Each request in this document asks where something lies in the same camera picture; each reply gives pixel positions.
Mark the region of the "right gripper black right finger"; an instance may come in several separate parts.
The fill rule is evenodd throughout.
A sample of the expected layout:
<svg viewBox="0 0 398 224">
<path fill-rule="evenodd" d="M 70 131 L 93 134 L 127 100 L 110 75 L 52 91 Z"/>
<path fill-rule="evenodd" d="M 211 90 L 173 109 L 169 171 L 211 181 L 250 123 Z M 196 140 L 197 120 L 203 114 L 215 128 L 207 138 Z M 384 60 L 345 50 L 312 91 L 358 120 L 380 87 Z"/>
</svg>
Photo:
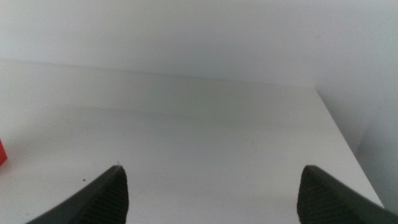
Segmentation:
<svg viewBox="0 0 398 224">
<path fill-rule="evenodd" d="M 305 166 L 301 174 L 297 214 L 305 224 L 397 224 L 396 214 L 313 165 Z"/>
</svg>

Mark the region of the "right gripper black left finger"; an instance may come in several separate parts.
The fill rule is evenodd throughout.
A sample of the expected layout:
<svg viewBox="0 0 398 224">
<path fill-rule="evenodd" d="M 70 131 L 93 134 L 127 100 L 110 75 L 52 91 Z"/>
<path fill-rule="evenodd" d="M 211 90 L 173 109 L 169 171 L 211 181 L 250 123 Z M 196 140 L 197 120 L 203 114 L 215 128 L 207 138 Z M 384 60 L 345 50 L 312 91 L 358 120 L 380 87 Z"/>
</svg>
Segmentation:
<svg viewBox="0 0 398 224">
<path fill-rule="evenodd" d="M 29 223 L 125 224 L 128 210 L 126 172 L 122 166 L 112 166 L 76 194 Z"/>
</svg>

